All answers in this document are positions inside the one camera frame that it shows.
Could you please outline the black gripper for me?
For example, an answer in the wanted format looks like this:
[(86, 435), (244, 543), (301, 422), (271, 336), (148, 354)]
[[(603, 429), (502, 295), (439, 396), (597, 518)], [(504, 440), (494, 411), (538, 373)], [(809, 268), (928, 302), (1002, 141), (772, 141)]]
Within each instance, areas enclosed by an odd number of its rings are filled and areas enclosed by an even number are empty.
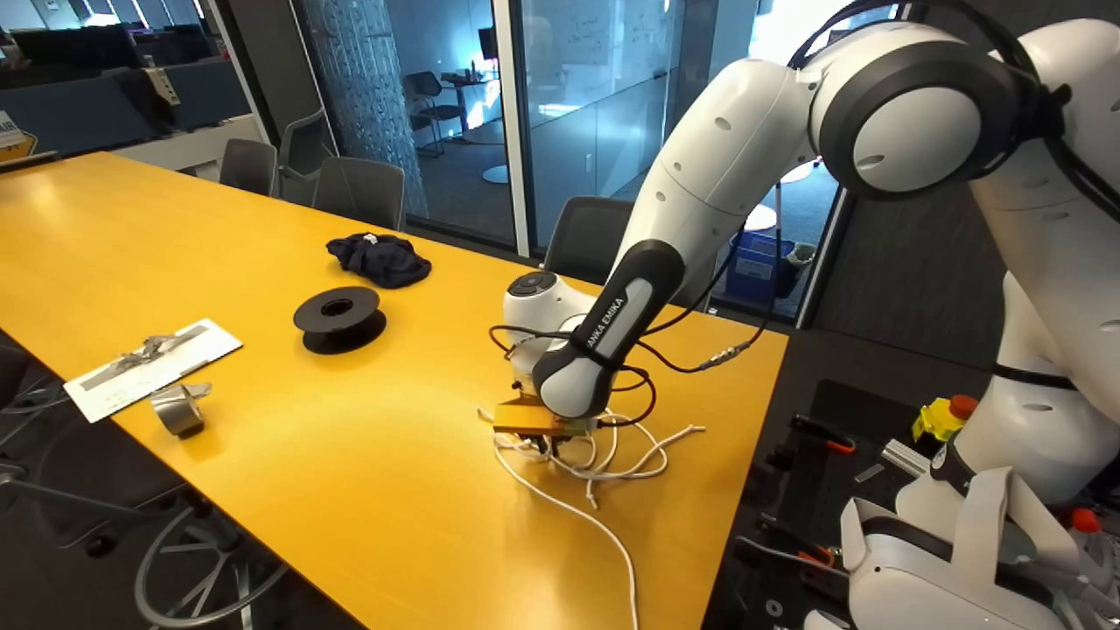
[(522, 440), (531, 440), (538, 449), (553, 449), (574, 439), (583, 439), (590, 429), (590, 422), (546, 422), (546, 428), (511, 428), (511, 422), (498, 422), (498, 435), (511, 435)]

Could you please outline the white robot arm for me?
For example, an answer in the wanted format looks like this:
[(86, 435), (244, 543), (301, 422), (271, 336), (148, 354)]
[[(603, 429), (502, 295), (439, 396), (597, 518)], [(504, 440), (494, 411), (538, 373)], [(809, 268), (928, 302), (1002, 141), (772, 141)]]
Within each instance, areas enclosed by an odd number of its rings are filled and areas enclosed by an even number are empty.
[(596, 422), (629, 351), (777, 183), (821, 160), (866, 195), (971, 184), (1021, 307), (1016, 344), (1115, 415), (1115, 43), (1103, 16), (971, 47), (935, 26), (867, 26), (786, 64), (729, 64), (641, 183), (596, 295), (553, 272), (506, 289), (518, 428)]

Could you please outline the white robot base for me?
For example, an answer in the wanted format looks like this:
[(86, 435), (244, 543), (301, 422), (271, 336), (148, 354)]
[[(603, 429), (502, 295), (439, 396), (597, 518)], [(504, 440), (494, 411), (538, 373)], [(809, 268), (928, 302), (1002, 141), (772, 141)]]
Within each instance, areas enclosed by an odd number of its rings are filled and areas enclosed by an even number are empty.
[(1115, 630), (1115, 534), (1071, 509), (1115, 460), (1115, 336), (1098, 307), (1006, 278), (996, 371), (978, 413), (916, 460), (897, 503), (840, 511), (847, 608), (799, 630)]

